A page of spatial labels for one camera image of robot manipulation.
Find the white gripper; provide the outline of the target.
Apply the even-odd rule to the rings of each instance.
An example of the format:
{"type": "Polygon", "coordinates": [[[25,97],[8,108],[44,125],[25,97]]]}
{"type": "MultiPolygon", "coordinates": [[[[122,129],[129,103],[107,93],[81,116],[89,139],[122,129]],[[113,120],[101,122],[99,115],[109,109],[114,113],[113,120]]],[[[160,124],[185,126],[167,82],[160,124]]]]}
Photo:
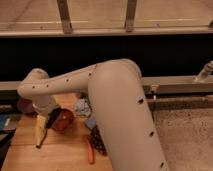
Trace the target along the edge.
{"type": "Polygon", "coordinates": [[[36,136],[37,130],[46,129],[47,118],[44,116],[48,116],[54,109],[58,107],[58,104],[53,96],[41,96],[33,99],[32,102],[35,111],[38,114],[40,114],[36,118],[36,128],[35,128],[35,136],[36,136]]]}

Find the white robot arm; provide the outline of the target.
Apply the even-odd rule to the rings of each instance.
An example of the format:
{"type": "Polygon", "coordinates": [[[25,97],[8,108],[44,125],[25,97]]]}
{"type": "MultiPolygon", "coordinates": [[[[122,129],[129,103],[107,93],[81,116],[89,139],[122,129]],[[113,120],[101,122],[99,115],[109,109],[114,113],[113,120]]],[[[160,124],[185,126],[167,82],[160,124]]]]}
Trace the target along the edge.
{"type": "Polygon", "coordinates": [[[109,60],[56,77],[35,68],[17,92],[45,118],[56,94],[87,92],[113,171],[170,171],[135,62],[109,60]]]}

